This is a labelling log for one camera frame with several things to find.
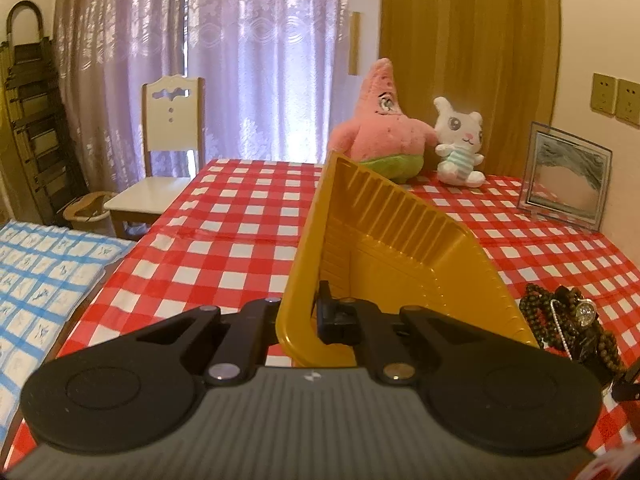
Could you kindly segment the sheer lilac curtain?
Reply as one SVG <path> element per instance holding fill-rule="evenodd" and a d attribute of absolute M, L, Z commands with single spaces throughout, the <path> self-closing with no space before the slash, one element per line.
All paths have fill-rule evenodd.
<path fill-rule="evenodd" d="M 85 178 L 144 174 L 142 88 L 205 82 L 207 159 L 322 162 L 336 124 L 349 0 L 56 0 L 61 91 Z"/>

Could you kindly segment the gold wall socket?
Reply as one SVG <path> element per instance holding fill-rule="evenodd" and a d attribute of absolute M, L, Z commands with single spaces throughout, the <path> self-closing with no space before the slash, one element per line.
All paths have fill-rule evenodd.
<path fill-rule="evenodd" d="M 608 116 L 614 114 L 616 79 L 612 76 L 594 73 L 590 96 L 590 108 Z"/>
<path fill-rule="evenodd" d="M 615 117 L 626 124 L 640 126 L 640 84 L 626 79 L 617 81 Z"/>

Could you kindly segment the white bunny plush toy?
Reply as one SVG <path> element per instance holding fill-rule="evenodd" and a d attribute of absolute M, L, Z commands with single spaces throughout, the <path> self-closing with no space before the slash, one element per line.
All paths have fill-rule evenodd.
<path fill-rule="evenodd" d="M 446 185 L 480 188 L 485 175 L 476 170 L 484 162 L 480 154 L 483 145 L 483 117 L 479 112 L 457 112 L 443 96 L 434 99 L 438 111 L 436 125 L 437 179 Z"/>

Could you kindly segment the blue white checkered bedding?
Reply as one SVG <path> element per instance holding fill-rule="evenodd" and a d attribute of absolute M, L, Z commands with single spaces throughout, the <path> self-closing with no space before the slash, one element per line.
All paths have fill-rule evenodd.
<path fill-rule="evenodd" d="M 1 228 L 1 440 L 26 379 L 129 240 L 10 220 Z"/>

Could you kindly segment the yellow plastic tray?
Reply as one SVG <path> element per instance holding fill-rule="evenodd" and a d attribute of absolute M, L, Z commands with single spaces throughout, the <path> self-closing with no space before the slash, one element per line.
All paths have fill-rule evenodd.
<path fill-rule="evenodd" d="M 337 298 L 369 300 L 385 313 L 427 307 L 536 344 L 474 234 L 419 196 L 331 154 L 322 169 L 276 321 L 283 351 L 301 367 L 356 363 L 344 344 L 318 336 L 321 282 Z"/>

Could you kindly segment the cream wooden chair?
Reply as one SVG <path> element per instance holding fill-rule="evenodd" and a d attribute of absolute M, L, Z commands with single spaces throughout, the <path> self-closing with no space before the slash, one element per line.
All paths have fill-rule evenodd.
<path fill-rule="evenodd" d="M 142 86 L 141 99 L 143 178 L 104 204 L 119 238 L 160 218 L 192 180 L 190 159 L 205 166 L 205 80 L 163 76 Z"/>

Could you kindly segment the gold wall socket right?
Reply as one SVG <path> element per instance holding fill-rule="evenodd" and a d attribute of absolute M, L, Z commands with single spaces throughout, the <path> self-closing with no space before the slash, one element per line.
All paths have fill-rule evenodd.
<path fill-rule="evenodd" d="M 640 126 L 640 84 L 626 79 L 617 81 L 615 117 L 626 124 Z"/>

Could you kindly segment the gold wall socket left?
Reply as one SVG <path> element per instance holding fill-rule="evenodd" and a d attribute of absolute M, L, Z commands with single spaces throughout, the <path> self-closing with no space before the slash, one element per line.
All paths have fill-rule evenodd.
<path fill-rule="evenodd" d="M 612 76 L 594 73 L 590 96 L 590 108 L 608 116 L 614 114 L 616 79 Z"/>

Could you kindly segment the pink starfish plush toy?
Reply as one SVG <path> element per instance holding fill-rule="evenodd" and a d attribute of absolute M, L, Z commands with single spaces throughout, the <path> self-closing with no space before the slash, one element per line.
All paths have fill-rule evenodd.
<path fill-rule="evenodd" d="M 432 126 L 402 112 L 393 64 L 380 58 L 363 79 L 354 116 L 331 131 L 328 150 L 403 184 L 420 174 L 425 150 L 436 144 Z"/>

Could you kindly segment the glass sand picture frame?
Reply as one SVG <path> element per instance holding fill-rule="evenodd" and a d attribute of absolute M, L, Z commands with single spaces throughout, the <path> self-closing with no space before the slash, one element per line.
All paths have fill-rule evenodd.
<path fill-rule="evenodd" d="M 533 122 L 518 208 L 597 232 L 612 161 L 613 152 L 600 144 Z"/>

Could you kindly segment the beige waste basket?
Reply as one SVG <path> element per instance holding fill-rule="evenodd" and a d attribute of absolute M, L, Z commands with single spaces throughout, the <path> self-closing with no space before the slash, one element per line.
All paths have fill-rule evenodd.
<path fill-rule="evenodd" d="M 114 192 L 100 191 L 78 197 L 65 207 L 63 218 L 74 230 L 115 237 L 110 212 L 105 203 L 115 197 Z"/>

